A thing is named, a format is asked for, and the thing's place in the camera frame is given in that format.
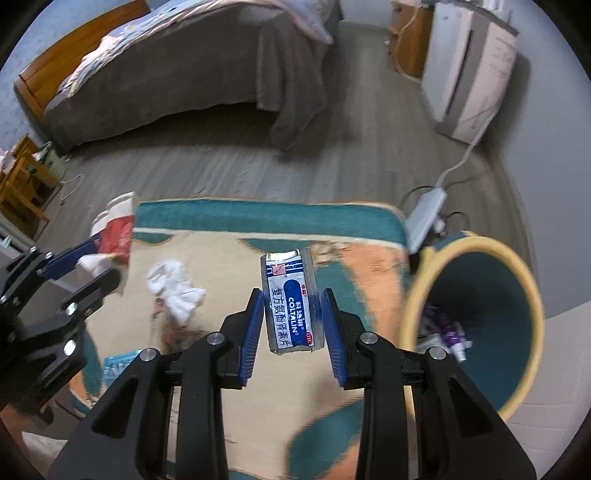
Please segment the wooden headboard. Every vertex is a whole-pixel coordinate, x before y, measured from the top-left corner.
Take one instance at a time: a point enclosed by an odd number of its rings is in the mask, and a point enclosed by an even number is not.
[[[57,88],[80,64],[82,57],[117,28],[150,13],[144,0],[134,0],[85,23],[49,47],[25,68],[14,82],[17,94],[43,125],[43,112]]]

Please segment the purple tube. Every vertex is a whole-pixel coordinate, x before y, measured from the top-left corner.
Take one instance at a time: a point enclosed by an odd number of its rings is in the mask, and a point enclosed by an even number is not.
[[[445,314],[444,311],[431,304],[426,304],[423,315],[427,317],[439,329],[441,342],[450,349],[452,355],[458,362],[466,359],[463,338],[456,330],[454,322]]]

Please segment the gray floor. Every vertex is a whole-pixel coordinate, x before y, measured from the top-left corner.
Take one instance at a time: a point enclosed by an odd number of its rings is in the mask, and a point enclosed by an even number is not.
[[[273,115],[252,105],[173,115],[116,138],[78,148],[66,179],[81,188],[42,233],[59,251],[88,237],[111,198],[135,190],[144,200],[216,196],[295,202],[370,200],[396,205],[414,187],[433,184],[466,146],[433,132],[419,87],[392,68],[384,31],[342,22],[326,58],[329,107],[291,151],[267,140]],[[506,175],[482,151],[448,177],[447,210],[528,261],[525,229]],[[411,208],[417,196],[411,197]],[[459,217],[452,228],[461,228]]]

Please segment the silver screw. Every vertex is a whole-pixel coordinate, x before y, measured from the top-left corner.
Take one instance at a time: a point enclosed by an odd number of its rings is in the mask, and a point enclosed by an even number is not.
[[[435,360],[443,360],[447,353],[445,353],[445,350],[439,346],[434,346],[433,348],[429,349],[429,355],[431,355],[431,358],[435,359]]]
[[[366,345],[373,345],[374,343],[377,343],[378,336],[373,332],[363,332],[359,339]]]
[[[220,343],[223,343],[225,339],[223,333],[220,332],[213,332],[207,336],[207,342],[210,345],[219,345]]]
[[[139,358],[144,362],[149,362],[154,359],[156,353],[158,353],[158,351],[155,348],[145,348],[139,353]]]
[[[74,315],[74,312],[78,309],[78,304],[77,303],[70,303],[68,305],[68,308],[66,308],[66,314],[68,316],[72,316]]]
[[[64,345],[64,353],[66,356],[70,356],[76,350],[76,342],[74,340],[68,340]]]

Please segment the power strip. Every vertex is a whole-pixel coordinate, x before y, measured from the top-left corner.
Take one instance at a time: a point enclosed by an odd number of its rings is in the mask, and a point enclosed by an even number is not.
[[[439,218],[439,211],[447,198],[447,193],[442,188],[435,188],[421,195],[417,206],[406,221],[408,236],[408,252],[415,254],[421,248],[429,230]]]

